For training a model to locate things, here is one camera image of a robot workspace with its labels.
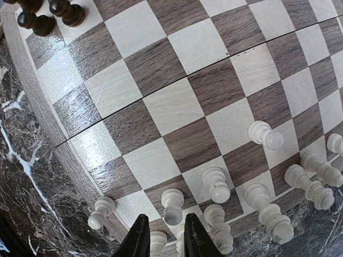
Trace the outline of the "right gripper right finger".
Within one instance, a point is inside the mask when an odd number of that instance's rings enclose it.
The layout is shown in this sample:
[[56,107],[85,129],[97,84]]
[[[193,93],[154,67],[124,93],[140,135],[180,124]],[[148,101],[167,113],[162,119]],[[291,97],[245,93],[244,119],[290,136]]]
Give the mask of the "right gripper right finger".
[[220,252],[195,213],[187,214],[184,229],[185,256],[220,256]]

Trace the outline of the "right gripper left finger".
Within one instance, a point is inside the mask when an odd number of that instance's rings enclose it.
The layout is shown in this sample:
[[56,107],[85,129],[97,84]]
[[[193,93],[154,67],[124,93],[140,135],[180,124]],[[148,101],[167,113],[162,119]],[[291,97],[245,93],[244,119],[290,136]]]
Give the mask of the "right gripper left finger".
[[139,214],[128,234],[112,257],[150,256],[150,227],[148,216]]

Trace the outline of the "white chess pawn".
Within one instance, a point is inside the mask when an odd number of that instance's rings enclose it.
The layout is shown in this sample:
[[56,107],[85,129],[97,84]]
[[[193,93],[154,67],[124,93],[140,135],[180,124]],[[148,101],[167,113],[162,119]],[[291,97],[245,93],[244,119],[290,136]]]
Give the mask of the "white chess pawn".
[[105,218],[115,210],[115,201],[108,196],[101,196],[96,200],[94,208],[87,222],[91,229],[99,230],[103,227]]
[[228,172],[217,166],[207,168],[202,173],[202,182],[214,203],[222,204],[229,200],[231,192],[227,184]]
[[284,144],[283,135],[261,120],[252,122],[248,127],[249,138],[258,145],[270,150],[278,150]]

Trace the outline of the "white chess rook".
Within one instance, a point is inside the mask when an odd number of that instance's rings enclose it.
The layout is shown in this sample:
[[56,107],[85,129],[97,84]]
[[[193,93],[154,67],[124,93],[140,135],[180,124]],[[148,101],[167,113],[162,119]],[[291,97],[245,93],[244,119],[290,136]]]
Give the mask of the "white chess rook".
[[166,189],[161,196],[161,203],[164,207],[164,219],[170,226],[179,225],[182,222],[182,206],[184,205],[184,195],[177,188]]

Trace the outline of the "white chess bishop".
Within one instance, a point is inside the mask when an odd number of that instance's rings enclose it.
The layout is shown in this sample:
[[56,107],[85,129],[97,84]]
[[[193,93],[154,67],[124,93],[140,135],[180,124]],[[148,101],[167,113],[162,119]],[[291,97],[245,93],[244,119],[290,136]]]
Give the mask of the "white chess bishop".
[[266,234],[279,245],[288,243],[294,238],[294,228],[290,218],[281,213],[280,207],[270,203],[267,188],[261,183],[249,185],[243,197],[247,204],[259,212],[258,220],[265,226]]

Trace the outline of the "wooden chess board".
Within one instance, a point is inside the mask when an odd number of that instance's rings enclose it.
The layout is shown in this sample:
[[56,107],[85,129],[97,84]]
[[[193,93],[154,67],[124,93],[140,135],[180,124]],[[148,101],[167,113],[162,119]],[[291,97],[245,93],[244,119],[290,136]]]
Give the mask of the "wooden chess board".
[[[212,199],[202,173],[228,172],[225,222],[233,256],[342,252],[342,189],[316,210],[284,172],[305,152],[342,168],[326,148],[342,134],[342,1],[78,1],[85,20],[56,18],[47,37],[1,8],[1,213],[37,256],[109,256],[139,214],[167,235],[161,195],[177,188],[183,214]],[[284,137],[254,143],[264,121]],[[279,245],[244,200],[254,183],[290,218]],[[88,226],[101,196],[115,210]]]

